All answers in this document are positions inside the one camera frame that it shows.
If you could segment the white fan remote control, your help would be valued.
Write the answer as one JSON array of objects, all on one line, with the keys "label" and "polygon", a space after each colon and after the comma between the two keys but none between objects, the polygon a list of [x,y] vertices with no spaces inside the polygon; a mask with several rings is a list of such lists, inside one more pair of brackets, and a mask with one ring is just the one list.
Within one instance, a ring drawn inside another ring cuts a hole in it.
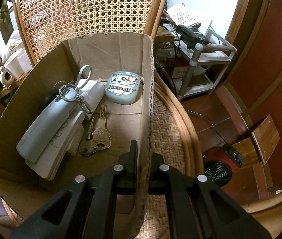
[{"label": "white fan remote control", "polygon": [[85,112],[72,112],[69,118],[59,128],[55,136],[52,137],[46,148],[33,164],[26,161],[26,164],[43,179],[52,181],[57,173],[57,169],[66,154],[74,129],[85,119]]}]

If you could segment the brown cardboard box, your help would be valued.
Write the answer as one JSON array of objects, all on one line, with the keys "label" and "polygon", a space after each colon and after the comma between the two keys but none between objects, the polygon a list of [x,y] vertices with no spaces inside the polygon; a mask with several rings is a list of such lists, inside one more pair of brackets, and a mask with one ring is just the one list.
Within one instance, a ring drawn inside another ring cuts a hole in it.
[{"label": "brown cardboard box", "polygon": [[[111,146],[89,157],[65,155],[52,181],[41,178],[16,147],[41,113],[46,96],[63,83],[84,79],[106,83],[117,71],[141,77],[140,90],[131,105],[103,97]],[[0,118],[0,196],[22,218],[29,218],[78,175],[93,177],[118,163],[138,143],[136,195],[118,195],[114,238],[134,238],[145,214],[151,171],[151,120],[153,118],[153,40],[134,32],[95,33],[61,42],[24,79]]]}]

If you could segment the brass and silver keys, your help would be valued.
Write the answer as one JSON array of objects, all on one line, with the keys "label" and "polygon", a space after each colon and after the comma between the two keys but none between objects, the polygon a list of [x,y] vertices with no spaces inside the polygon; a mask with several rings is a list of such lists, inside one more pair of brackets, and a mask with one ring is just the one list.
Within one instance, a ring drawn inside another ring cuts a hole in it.
[{"label": "brass and silver keys", "polygon": [[84,157],[104,149],[108,149],[111,146],[111,134],[106,128],[106,104],[100,104],[100,115],[98,118],[98,126],[92,132],[92,139],[90,144],[87,141],[83,141],[79,146],[79,153]]}]

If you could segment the light blue power bank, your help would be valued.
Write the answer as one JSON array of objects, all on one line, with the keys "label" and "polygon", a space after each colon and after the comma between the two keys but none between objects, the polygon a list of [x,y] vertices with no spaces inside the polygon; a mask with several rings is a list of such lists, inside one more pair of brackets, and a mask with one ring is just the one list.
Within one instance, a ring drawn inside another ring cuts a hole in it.
[{"label": "light blue power bank", "polygon": [[[80,79],[90,80],[91,75],[92,68],[89,65],[84,65],[79,71],[76,82]],[[17,152],[25,160],[34,164],[52,137],[68,119],[70,111],[77,105],[77,103],[70,103],[66,106],[63,101],[52,102],[48,105],[18,142],[16,146]]]}]

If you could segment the black keys with AIMA tag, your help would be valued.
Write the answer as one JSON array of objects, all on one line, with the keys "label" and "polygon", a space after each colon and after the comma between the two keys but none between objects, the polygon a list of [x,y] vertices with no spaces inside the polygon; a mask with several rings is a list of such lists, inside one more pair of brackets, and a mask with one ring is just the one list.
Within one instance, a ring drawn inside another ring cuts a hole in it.
[{"label": "black keys with AIMA tag", "polygon": [[66,103],[66,106],[70,103],[77,103],[84,112],[92,113],[92,106],[87,102],[87,96],[84,94],[84,92],[87,93],[84,87],[88,83],[90,83],[88,79],[80,79],[76,83],[59,81],[40,103],[40,110],[43,111],[52,102],[58,103],[63,101]]}]

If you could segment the light blue cartoon tin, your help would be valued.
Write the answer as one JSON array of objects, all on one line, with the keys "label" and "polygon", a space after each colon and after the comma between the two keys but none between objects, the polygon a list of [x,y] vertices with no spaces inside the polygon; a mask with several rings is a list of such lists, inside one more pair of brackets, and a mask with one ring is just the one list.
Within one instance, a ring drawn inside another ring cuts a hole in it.
[{"label": "light blue cartoon tin", "polygon": [[110,101],[120,105],[131,105],[137,100],[141,77],[133,72],[117,71],[106,85],[105,94]]}]

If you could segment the white power adapter cube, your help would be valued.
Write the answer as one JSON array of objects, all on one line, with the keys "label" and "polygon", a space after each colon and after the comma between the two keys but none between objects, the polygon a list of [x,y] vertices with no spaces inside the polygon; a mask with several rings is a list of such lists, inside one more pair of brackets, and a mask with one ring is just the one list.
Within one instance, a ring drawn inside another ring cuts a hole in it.
[{"label": "white power adapter cube", "polygon": [[74,129],[74,132],[73,132],[71,139],[70,139],[70,143],[67,147],[66,153],[68,155],[70,155],[70,156],[76,155],[83,134],[84,134],[84,127],[82,126],[82,124],[79,124]]}]

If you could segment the red electric fan heater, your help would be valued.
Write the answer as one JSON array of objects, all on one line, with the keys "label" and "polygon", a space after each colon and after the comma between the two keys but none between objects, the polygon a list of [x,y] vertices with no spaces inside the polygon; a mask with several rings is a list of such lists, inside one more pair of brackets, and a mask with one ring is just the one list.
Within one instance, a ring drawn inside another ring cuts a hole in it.
[{"label": "red electric fan heater", "polygon": [[224,187],[232,174],[243,166],[243,157],[230,144],[213,147],[204,154],[204,173],[218,187]]}]

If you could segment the small wooden stool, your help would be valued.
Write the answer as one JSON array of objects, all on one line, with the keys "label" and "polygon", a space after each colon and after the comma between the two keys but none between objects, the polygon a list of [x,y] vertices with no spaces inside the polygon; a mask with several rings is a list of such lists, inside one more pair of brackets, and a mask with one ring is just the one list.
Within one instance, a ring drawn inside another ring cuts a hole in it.
[{"label": "small wooden stool", "polygon": [[272,187],[272,177],[269,159],[279,140],[275,123],[268,115],[247,138],[234,144],[234,148],[244,159],[242,168],[253,169],[260,200],[271,196],[269,189]]}]

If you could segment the white metal shelf rack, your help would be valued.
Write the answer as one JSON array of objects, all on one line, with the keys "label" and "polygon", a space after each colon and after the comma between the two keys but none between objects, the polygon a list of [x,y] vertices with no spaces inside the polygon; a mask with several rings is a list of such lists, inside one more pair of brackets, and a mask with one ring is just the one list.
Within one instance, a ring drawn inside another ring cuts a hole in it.
[{"label": "white metal shelf rack", "polygon": [[161,26],[167,41],[158,41],[155,66],[159,76],[178,100],[201,93],[212,93],[219,84],[237,49],[213,29],[205,37],[208,45],[188,49],[176,32],[177,26]]}]

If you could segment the cream ceramic mug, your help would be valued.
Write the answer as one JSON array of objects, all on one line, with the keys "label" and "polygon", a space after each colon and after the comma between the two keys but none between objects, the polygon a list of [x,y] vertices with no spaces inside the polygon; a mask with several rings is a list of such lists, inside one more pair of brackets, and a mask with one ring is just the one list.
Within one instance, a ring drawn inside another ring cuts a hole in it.
[{"label": "cream ceramic mug", "polygon": [[3,87],[9,87],[16,79],[21,77],[25,72],[18,60],[23,49],[16,50],[0,67],[0,82]]}]

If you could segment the black landline telephone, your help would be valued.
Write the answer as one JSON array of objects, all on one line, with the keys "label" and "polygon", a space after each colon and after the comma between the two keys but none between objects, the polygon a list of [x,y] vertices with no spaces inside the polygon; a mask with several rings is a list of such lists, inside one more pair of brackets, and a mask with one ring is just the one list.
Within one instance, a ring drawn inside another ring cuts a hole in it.
[{"label": "black landline telephone", "polygon": [[194,49],[196,44],[208,45],[210,41],[196,27],[177,25],[176,32],[180,35],[188,49]]}]

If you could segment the rattan cane chair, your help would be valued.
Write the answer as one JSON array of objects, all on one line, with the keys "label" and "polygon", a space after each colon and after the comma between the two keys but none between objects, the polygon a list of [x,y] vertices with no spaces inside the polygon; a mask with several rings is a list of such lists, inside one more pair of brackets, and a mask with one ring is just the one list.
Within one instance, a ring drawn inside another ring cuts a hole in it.
[{"label": "rattan cane chair", "polygon": [[[165,0],[17,0],[20,35],[36,66],[61,42],[95,33],[134,32],[153,37]],[[167,90],[154,71],[155,91],[168,98],[171,111],[186,133],[184,147],[191,174],[203,172],[196,131],[181,103]]]}]

